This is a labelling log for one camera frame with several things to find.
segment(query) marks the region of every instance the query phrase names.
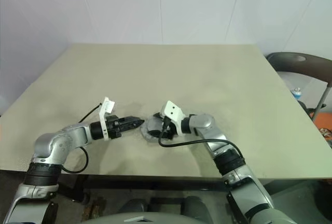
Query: orange object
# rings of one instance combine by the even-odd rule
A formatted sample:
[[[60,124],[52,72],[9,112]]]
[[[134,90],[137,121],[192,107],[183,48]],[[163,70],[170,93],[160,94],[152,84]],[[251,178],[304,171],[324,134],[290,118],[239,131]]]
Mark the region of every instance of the orange object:
[[[328,129],[330,132],[332,131],[332,113],[319,113],[315,119],[314,124],[316,127],[321,129]],[[322,130],[321,132],[326,133],[325,139],[332,140],[332,137],[328,137],[326,130]]]

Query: floor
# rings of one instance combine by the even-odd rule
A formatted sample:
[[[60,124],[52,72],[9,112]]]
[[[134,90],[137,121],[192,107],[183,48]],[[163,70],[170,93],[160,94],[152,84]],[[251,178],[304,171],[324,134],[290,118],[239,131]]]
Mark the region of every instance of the floor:
[[[0,171],[0,221],[5,218],[12,197],[22,175],[13,172]],[[322,223],[332,224],[325,219],[316,209],[313,199],[315,184],[301,183],[283,192],[273,195],[276,208],[283,211],[294,221],[301,224]],[[232,215],[228,208],[225,192],[211,191],[153,191],[153,190],[119,190],[119,189],[93,189],[90,191],[91,200],[102,197],[106,200],[103,215],[117,213],[117,211],[130,199],[145,199],[147,202],[151,198],[185,198],[190,195],[198,196],[206,204],[215,224],[233,223]],[[59,204],[56,223],[80,223],[85,206],[72,202],[71,200],[58,195],[55,202]],[[178,204],[164,204],[154,206],[155,211],[167,213],[179,213]]]

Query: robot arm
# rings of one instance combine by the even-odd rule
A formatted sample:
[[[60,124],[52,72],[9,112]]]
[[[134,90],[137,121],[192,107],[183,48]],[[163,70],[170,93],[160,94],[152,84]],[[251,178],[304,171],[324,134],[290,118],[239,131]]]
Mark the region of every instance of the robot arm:
[[[121,132],[139,127],[144,121],[137,117],[118,118],[108,116],[105,123],[79,123],[40,136],[35,142],[35,151],[18,187],[4,223],[47,223],[47,215],[56,211],[50,201],[59,188],[58,179],[68,154],[76,148],[89,145],[104,137],[121,137]]]
[[[187,117],[171,101],[163,106],[161,115],[174,123],[178,135],[191,133],[202,139],[227,140],[211,115]],[[229,189],[227,200],[239,223],[295,223],[274,209],[271,196],[232,145],[223,142],[207,142],[205,145]]]

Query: white wall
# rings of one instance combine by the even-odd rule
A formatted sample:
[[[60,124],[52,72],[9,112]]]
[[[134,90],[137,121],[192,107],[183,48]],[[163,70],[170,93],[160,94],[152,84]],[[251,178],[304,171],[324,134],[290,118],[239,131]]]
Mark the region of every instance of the white wall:
[[[1,0],[0,110],[70,43],[254,43],[332,59],[331,19],[331,0]],[[287,79],[309,106],[324,89]]]

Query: black chair backrest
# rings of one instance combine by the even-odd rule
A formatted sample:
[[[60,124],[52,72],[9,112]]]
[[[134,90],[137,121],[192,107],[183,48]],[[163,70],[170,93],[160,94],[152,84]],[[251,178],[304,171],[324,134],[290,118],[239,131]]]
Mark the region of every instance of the black chair backrest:
[[[332,87],[332,61],[310,54],[294,52],[271,53],[267,60],[275,71],[293,72],[327,82]]]

